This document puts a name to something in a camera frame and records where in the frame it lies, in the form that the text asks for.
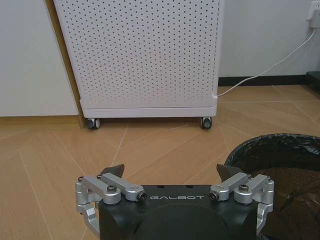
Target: perforated metal cabinet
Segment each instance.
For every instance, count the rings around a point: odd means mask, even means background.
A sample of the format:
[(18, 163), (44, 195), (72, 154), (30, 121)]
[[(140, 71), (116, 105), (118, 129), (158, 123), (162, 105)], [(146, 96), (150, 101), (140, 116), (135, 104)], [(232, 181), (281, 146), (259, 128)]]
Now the perforated metal cabinet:
[(217, 111), (224, 0), (54, 0), (86, 118)]

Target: trash can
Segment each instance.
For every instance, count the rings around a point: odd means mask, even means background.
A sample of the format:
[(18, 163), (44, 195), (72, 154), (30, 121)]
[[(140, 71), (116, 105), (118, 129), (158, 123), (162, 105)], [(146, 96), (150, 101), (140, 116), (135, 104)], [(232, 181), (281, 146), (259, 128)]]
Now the trash can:
[(274, 209), (267, 215), (264, 236), (270, 240), (320, 239), (319, 137), (259, 136), (236, 147), (224, 164), (274, 180)]

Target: wooden floor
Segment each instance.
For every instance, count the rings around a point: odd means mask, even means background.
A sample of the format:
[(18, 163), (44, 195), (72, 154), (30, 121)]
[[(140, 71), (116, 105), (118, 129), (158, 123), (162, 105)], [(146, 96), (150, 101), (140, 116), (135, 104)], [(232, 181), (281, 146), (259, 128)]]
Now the wooden floor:
[(216, 164), (232, 149), (272, 133), (320, 136), (320, 95), (299, 85), (239, 87), (219, 98), (209, 131), (194, 118), (105, 121), (96, 131), (2, 125), (0, 239), (93, 240), (76, 213), (78, 176), (125, 164), (137, 184), (215, 184)]

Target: silver metal bracket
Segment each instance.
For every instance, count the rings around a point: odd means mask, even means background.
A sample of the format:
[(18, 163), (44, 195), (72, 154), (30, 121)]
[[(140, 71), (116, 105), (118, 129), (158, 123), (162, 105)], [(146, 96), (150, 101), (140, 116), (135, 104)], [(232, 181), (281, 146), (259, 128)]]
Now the silver metal bracket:
[(75, 202), (76, 210), (83, 215), (87, 227), (99, 237), (99, 221), (96, 210), (91, 205), (103, 200), (105, 204), (113, 205), (121, 201), (121, 192), (118, 188), (110, 190), (108, 185), (93, 176), (79, 177), (75, 183)]
[(121, 193), (125, 195), (125, 199), (128, 201), (142, 202), (147, 197), (147, 194), (141, 185), (129, 183), (111, 173), (103, 174), (100, 180), (108, 185), (116, 186), (118, 189), (120, 189)]
[(239, 172), (218, 185), (212, 185), (209, 197), (213, 201), (225, 201), (229, 194), (234, 192), (234, 200), (240, 204), (251, 204), (253, 200), (258, 202), (256, 234), (266, 224), (267, 214), (274, 207), (275, 182), (270, 177), (258, 174), (251, 178), (249, 175)]
[(229, 194), (239, 185), (248, 182), (248, 175), (238, 172), (236, 175), (228, 178), (219, 185), (212, 185), (210, 188), (210, 198), (216, 198), (216, 201), (225, 201), (229, 199)]

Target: caster wheel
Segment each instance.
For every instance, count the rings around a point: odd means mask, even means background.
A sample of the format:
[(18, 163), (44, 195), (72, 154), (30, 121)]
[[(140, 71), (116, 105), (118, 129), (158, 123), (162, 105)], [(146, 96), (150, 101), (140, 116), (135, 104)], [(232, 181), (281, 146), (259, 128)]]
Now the caster wheel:
[(201, 117), (200, 126), (202, 129), (210, 129), (212, 127), (212, 117), (210, 116)]
[(86, 128), (90, 130), (95, 130), (100, 127), (100, 120), (99, 118), (88, 118), (86, 120)]

